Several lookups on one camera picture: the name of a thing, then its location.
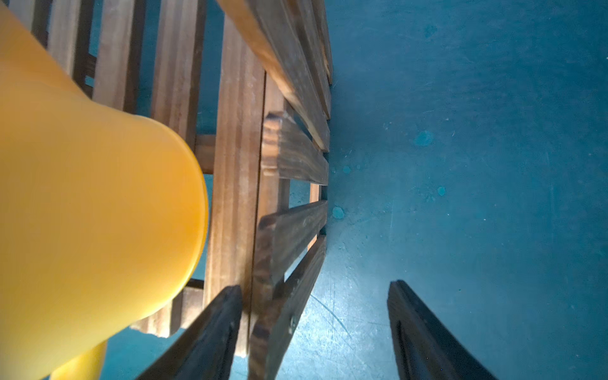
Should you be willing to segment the brown wooden slatted shelf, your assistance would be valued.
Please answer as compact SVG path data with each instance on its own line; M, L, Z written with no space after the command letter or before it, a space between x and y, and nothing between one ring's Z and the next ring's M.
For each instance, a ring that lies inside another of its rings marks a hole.
M146 4L107 1L90 55L92 1L4 1L92 101L136 113ZM196 131L206 6L160 6L150 115L199 163L207 230L192 276L137 330L178 338L226 287L242 289L235 356L273 379L326 253L327 204L289 206L290 181L327 185L331 50L321 1L222 1L223 50L213 135ZM44 378L96 379L108 340Z

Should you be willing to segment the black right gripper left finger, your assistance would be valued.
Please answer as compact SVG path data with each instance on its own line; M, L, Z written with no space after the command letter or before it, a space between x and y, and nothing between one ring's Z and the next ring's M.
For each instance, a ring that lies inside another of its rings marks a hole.
M242 317L242 289L224 288L140 379L228 379Z

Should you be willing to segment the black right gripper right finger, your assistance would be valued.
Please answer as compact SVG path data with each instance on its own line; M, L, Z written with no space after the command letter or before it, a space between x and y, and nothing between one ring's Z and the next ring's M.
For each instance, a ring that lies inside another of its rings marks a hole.
M405 281L390 283L387 308L399 378L495 378Z

